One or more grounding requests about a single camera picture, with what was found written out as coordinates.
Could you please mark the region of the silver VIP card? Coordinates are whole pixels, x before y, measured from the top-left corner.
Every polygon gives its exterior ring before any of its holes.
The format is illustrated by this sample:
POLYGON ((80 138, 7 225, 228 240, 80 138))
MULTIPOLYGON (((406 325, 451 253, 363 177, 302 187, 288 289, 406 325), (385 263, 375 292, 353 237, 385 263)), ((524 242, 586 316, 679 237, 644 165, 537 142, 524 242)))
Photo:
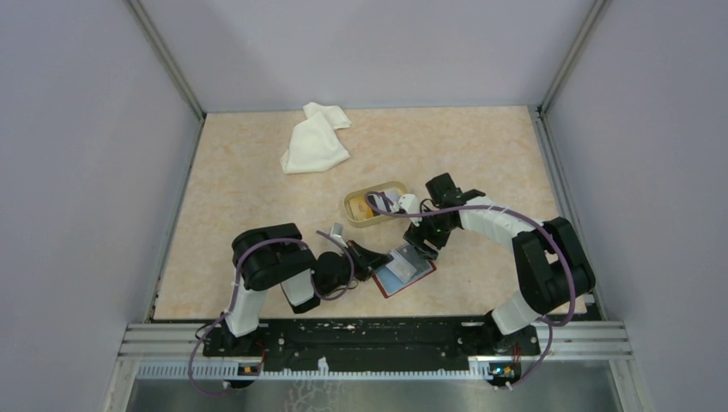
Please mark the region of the silver VIP card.
POLYGON ((390 250, 389 255, 391 261, 386 267, 401 282, 409 282, 417 274, 417 267, 403 256, 398 249, 390 250))

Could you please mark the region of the red card holder wallet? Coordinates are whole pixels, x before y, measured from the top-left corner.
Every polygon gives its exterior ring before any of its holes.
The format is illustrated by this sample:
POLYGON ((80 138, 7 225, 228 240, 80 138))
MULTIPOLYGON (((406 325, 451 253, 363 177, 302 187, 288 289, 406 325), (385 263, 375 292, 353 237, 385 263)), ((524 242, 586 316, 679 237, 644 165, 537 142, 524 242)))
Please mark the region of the red card holder wallet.
POLYGON ((404 289, 434 273, 434 263, 419 255, 412 245, 401 245, 390 250, 391 261, 374 272, 379 291, 389 299, 404 289))

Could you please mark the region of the beige oval tray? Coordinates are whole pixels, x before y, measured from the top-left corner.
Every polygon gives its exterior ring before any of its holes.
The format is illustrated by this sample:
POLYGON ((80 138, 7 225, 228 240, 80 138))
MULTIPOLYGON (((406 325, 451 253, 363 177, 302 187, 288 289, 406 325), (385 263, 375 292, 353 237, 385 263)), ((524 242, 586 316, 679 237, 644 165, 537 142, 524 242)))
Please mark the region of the beige oval tray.
POLYGON ((358 197, 362 195, 367 195, 369 191, 377 191, 377 192, 383 192, 387 197, 389 197, 394 203, 397 203, 397 200, 403 195, 408 193, 408 187, 397 180, 388 181, 385 183, 377 184, 368 186, 364 189, 359 189, 357 191, 352 191, 349 194, 347 194, 343 199, 343 208, 345 211, 345 215, 347 216, 347 219, 349 221, 349 224, 352 227, 355 228, 364 228, 364 227, 371 227, 380 223, 383 223, 385 221, 391 220, 390 216, 387 215, 379 215, 378 213, 375 213, 375 217, 366 221, 357 222, 353 221, 351 219, 351 212, 349 209, 349 199, 352 197, 358 197))

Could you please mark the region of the gold VIP card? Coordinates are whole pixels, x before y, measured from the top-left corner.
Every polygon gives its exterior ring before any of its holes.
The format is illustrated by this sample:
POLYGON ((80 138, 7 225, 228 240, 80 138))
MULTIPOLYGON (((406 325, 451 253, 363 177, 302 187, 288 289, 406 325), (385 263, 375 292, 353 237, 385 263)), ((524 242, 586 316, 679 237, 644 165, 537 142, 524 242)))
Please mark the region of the gold VIP card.
POLYGON ((375 217, 373 210, 367 204, 366 195, 350 198, 349 209, 353 221, 362 222, 375 217))

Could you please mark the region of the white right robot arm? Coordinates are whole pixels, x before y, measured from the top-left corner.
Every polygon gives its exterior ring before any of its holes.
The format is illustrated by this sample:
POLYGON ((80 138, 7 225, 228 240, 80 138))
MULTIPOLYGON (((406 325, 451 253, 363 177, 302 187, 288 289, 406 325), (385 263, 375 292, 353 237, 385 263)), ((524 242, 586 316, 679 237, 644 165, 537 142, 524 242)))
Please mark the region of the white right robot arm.
POLYGON ((432 207, 412 194, 395 204, 410 218, 404 239, 418 254, 435 260, 452 231, 479 233, 509 250, 519 289, 487 313, 483 341, 488 350, 505 354, 517 342, 517 332, 561 305, 572 306, 589 293, 596 278, 572 223, 557 217, 536 221, 500 206, 479 190, 462 191, 450 174, 427 182, 432 207))

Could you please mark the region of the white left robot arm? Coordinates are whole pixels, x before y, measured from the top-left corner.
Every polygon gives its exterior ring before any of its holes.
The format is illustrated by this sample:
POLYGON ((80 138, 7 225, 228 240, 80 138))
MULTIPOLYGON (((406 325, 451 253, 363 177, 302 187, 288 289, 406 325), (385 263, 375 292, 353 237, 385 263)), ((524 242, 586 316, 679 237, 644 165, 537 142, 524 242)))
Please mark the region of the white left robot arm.
POLYGON ((345 239, 340 223, 318 235, 336 250, 315 256, 294 223, 248 230, 234 239, 234 290, 221 321, 227 348, 237 355, 255 349, 269 289, 279 286, 292 311, 301 314, 323 301, 342 298, 393 260, 389 254, 345 239))

